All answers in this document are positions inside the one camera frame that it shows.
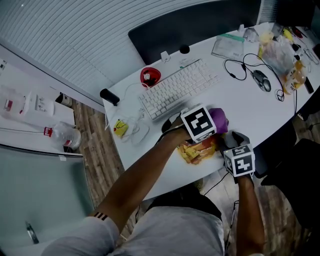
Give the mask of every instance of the sleeve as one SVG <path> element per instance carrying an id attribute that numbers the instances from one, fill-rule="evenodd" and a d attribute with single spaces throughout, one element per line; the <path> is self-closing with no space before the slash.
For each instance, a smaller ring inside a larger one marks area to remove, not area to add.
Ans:
<path id="1" fill-rule="evenodd" d="M 42 256 L 105 256 L 115 249 L 118 237 L 118 227 L 109 217 L 86 217 L 76 230 L 51 243 Z"/>

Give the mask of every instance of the wooden floor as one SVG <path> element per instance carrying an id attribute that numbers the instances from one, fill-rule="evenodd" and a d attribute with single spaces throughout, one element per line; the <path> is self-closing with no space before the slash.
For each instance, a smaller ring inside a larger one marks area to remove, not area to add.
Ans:
<path id="1" fill-rule="evenodd" d="M 124 168 L 120 161 L 110 130 L 105 131 L 104 114 L 93 110 L 74 100 L 76 127 L 82 135 L 81 146 L 78 152 L 83 154 L 87 179 L 94 205 L 97 206 L 109 191 L 111 185 L 123 173 Z M 293 121 L 298 140 L 302 138 L 314 140 L 320 143 L 320 125 L 314 126 L 312 134 L 307 127 L 311 124 L 320 123 L 320 113 L 311 115 L 307 122 L 298 117 Z M 207 192 L 225 175 L 221 170 L 203 178 L 203 189 L 201 193 Z M 266 241 L 266 256 L 294 255 L 296 249 L 303 243 L 308 230 L 303 230 L 285 196 L 275 186 L 261 186 L 262 179 L 254 178 L 255 191 L 260 203 L 262 218 L 264 222 Z M 231 175 L 226 178 L 207 196 L 222 212 L 222 222 L 225 238 L 230 229 L 234 202 L 238 200 L 238 187 L 235 185 Z M 139 218 L 151 203 L 151 199 L 140 206 Z M 237 218 L 229 241 L 231 242 L 228 254 L 236 255 L 235 231 Z M 130 217 L 122 235 L 127 238 L 135 226 L 135 213 Z"/>

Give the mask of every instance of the glass door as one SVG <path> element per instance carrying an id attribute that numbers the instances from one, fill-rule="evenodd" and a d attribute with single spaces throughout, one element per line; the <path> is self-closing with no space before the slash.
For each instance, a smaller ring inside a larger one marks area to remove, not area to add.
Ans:
<path id="1" fill-rule="evenodd" d="M 71 231 L 94 209 L 82 156 L 0 145 L 0 248 L 31 246 Z"/>

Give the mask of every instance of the plastic bottle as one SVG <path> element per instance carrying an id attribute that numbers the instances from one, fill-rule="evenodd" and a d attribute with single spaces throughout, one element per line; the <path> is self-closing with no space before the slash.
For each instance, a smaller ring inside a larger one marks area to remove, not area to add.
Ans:
<path id="1" fill-rule="evenodd" d="M 49 136 L 57 144 L 64 147 L 70 147 L 75 150 L 80 146 L 81 133 L 79 130 L 71 128 L 66 124 L 60 122 L 52 128 L 46 127 L 44 129 L 44 135 Z"/>
<path id="2" fill-rule="evenodd" d="M 5 85 L 0 86 L 0 115 L 4 118 L 15 119 L 23 111 L 26 98 L 15 89 Z"/>
<path id="3" fill-rule="evenodd" d="M 286 94 L 292 94 L 301 85 L 305 83 L 307 79 L 305 66 L 301 60 L 297 60 L 294 67 L 290 70 L 288 75 L 285 77 L 285 84 L 283 90 Z"/>

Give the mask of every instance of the hand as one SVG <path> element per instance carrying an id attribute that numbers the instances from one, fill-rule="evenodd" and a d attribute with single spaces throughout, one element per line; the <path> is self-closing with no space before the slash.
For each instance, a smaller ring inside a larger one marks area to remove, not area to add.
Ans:
<path id="1" fill-rule="evenodd" d="M 174 120 L 174 122 L 172 123 L 170 128 L 174 128 L 176 126 L 182 125 L 183 123 L 184 122 L 182 121 L 181 117 L 178 116 Z M 183 141 L 187 141 L 187 140 L 191 139 L 187 130 L 182 127 L 177 130 L 173 130 L 173 131 L 169 132 L 167 135 L 174 135 L 174 139 L 178 141 L 178 144 L 182 143 Z"/>

